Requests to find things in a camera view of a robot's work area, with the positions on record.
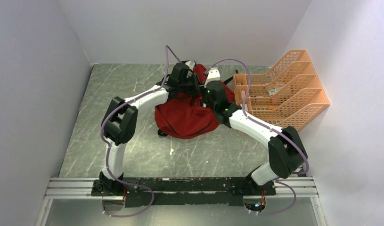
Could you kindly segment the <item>red backpack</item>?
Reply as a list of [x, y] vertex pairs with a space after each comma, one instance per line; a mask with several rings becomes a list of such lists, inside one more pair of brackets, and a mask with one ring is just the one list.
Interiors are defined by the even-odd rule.
[[[206, 67], [196, 64], [190, 68], [200, 82], [200, 94], [196, 97], [168, 100], [155, 107], [157, 134], [160, 137], [191, 139], [215, 130], [220, 124], [214, 111], [203, 107], [203, 88], [208, 81]], [[158, 82], [161, 83], [165, 84], [165, 78]]]

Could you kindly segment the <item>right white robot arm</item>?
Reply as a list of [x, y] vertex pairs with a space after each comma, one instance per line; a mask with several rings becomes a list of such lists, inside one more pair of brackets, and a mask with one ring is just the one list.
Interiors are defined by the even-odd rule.
[[229, 102], [217, 68], [208, 69], [205, 75], [203, 99], [217, 121], [244, 132], [268, 149], [268, 161], [248, 175], [250, 179], [246, 189], [250, 194], [259, 194], [267, 182], [288, 178], [298, 167], [307, 163], [307, 154], [294, 127], [282, 128], [269, 124], [247, 113], [243, 107]]

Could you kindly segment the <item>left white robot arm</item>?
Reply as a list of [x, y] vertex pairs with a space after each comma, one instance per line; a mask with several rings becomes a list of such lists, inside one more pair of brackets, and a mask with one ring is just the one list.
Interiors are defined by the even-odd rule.
[[152, 88], [126, 99], [112, 99], [100, 129], [107, 150], [99, 180], [109, 195], [118, 195], [126, 184], [123, 182], [123, 157], [127, 143], [135, 134], [138, 115], [172, 100], [199, 93], [200, 84], [193, 71], [195, 67], [195, 61], [178, 62], [172, 72], [166, 73]]

